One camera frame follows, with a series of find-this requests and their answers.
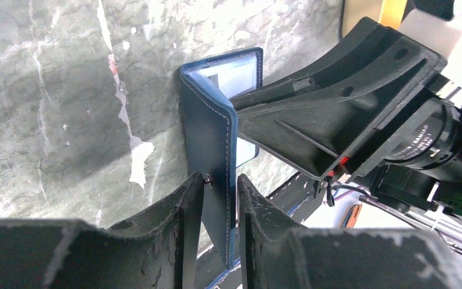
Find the blue strip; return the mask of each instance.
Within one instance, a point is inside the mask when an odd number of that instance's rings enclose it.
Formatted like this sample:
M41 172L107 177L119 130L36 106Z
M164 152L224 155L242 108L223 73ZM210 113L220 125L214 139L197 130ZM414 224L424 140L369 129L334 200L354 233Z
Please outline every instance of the blue strip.
M233 265L233 269L235 269L236 266L238 266L238 265L240 265L240 258L235 260L235 263ZM206 286L205 289L213 288L213 286L217 285L222 279L224 279L227 276L228 273L229 273L229 270L225 269L224 272L220 273L220 275L218 275L217 278L215 278L215 280L213 280L213 282L210 283L210 285Z

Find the white stitching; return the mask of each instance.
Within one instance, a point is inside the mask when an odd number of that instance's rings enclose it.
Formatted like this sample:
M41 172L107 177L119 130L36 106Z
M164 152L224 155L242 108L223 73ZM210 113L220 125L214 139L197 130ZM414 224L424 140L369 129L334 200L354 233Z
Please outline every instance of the white stitching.
M228 181L229 181L229 119L219 113L218 111L216 111L215 109L213 109L210 105L208 105L205 100L203 98L201 98L201 96L199 96L199 94L194 91L192 89L192 87L190 87L190 85L188 85L185 80L183 78L181 78L181 80L183 81L183 83L190 89L192 90L192 92L207 106L209 107L212 111L214 111L215 113L217 113L218 115L220 115L221 117L225 118L227 120L227 128L226 128L226 202L227 202L227 206L226 206L226 262L229 261L229 253L228 253L228 250L227 250L227 245L229 244L229 184L228 184Z
M262 69L259 69L260 67L262 67L262 57L261 57L261 54L260 53L257 53L257 52L254 52L257 56L257 60L258 60L258 65L257 65L257 78L259 79L259 81L263 82L263 79L262 79L262 74L261 74L261 71ZM199 66L194 66L190 69L188 69L189 71L190 70L194 70L196 68L199 68L199 67L202 67L202 66L205 66L205 65L208 65L210 63L223 63L225 62L226 60L230 60L230 59L236 59L236 57L228 57L228 58L224 58L222 60L218 60L218 61L212 61L212 62L207 62L205 64L201 64ZM190 89L192 90L192 92L207 106L209 107L213 112L217 113L218 115L220 115L221 117L225 118L226 121L227 121L227 128L226 128L226 262L229 261L229 250L227 249L227 245L229 244L230 240L229 240L229 119L219 113L218 111L216 111L215 109L213 109L210 105L208 105L205 100L196 92L192 89L192 87L190 87L190 85L188 85L186 83L186 81L180 77L180 79L182 80L182 82Z

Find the gray marble surface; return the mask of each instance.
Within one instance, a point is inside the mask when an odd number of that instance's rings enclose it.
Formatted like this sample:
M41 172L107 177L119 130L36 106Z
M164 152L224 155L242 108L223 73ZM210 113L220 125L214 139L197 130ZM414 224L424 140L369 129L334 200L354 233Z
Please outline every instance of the gray marble surface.
M177 68L260 46L274 81L337 43L340 3L0 0L0 218L106 228L169 194L187 177ZM294 169L262 152L242 172L267 194Z

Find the red component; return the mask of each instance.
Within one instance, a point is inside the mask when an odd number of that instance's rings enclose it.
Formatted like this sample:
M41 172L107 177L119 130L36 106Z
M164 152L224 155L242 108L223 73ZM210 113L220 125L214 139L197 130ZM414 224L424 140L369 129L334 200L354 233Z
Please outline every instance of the red component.
M342 159L339 163L340 163L340 164L346 164L349 160L350 160L350 158L348 158L348 157L343 157L343 159Z

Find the blue leather wallet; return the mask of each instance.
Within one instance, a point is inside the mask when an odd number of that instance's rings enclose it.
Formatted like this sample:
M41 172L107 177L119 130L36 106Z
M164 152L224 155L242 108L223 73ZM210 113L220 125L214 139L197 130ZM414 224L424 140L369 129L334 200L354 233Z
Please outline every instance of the blue leather wallet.
M252 48L180 67L181 115L189 172L208 176L203 223L228 268L233 267L236 227L236 168L258 148L238 135L230 98L262 85L263 50Z

